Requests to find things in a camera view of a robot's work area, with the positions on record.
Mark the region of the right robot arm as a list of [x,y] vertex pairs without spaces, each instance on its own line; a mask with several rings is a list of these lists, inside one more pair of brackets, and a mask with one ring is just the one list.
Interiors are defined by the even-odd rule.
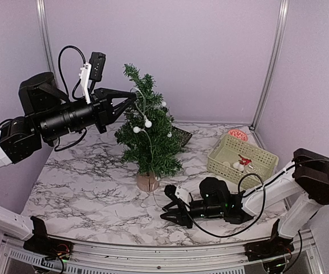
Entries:
[[267,207],[297,194],[296,202],[274,223],[265,241],[264,250],[275,256],[323,206],[329,205],[329,158],[299,148],[283,169],[254,188],[238,189],[233,194],[225,181],[206,177],[199,190],[201,199],[194,200],[184,188],[167,185],[164,193],[171,202],[163,207],[160,217],[186,228],[198,226],[196,218],[254,225]]

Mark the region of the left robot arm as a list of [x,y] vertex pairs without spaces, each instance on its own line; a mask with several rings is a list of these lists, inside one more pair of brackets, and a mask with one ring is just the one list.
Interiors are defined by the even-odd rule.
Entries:
[[80,134],[78,140],[68,145],[71,148],[83,140],[91,125],[105,133],[106,126],[136,100],[132,92],[98,88],[89,95],[90,102],[84,98],[72,102],[57,88],[52,72],[23,81],[18,95],[25,114],[0,123],[0,168],[28,158],[43,143],[61,151],[60,137]]

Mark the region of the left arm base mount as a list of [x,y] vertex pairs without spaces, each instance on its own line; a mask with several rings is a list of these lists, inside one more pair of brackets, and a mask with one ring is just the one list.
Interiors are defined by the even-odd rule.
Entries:
[[67,240],[59,240],[49,237],[44,221],[38,217],[30,217],[33,222],[33,235],[24,242],[25,250],[35,252],[48,257],[56,255],[68,255],[73,243]]

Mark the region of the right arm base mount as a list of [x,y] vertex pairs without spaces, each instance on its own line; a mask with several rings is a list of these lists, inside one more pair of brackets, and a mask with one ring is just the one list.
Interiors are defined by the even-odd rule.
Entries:
[[245,244],[245,255],[248,261],[267,259],[294,251],[293,238],[287,239],[279,235],[279,221],[278,219],[274,223],[269,239]]

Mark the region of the white ball string lights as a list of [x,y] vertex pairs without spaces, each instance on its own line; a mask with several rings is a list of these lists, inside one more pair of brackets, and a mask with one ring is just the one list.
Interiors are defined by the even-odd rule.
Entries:
[[[149,169],[147,170],[147,173],[149,173],[149,172],[152,171],[155,174],[155,177],[157,178],[157,180],[159,181],[161,175],[156,175],[155,165],[154,165],[154,149],[153,149],[152,139],[151,139],[151,137],[149,136],[149,134],[147,132],[147,129],[149,129],[149,128],[152,127],[152,122],[148,119],[148,117],[145,114],[145,112],[146,112],[146,106],[147,106],[147,101],[146,101],[146,98],[145,98],[144,94],[137,87],[132,87],[130,89],[130,92],[132,92],[132,91],[134,91],[135,93],[139,93],[140,99],[143,101],[143,108],[142,109],[138,106],[138,104],[136,102],[134,103],[134,105],[136,107],[136,110],[142,116],[142,119],[144,121],[144,127],[143,128],[140,128],[139,126],[134,126],[133,129],[132,129],[132,131],[136,135],[138,135],[139,133],[143,132],[145,134],[145,136],[147,137],[148,142],[149,142],[149,152],[150,152],[150,157],[151,157],[151,161],[148,164],[148,168]],[[153,195],[155,204],[157,206],[159,206],[157,204],[154,191],[153,192],[150,192],[150,194]]]

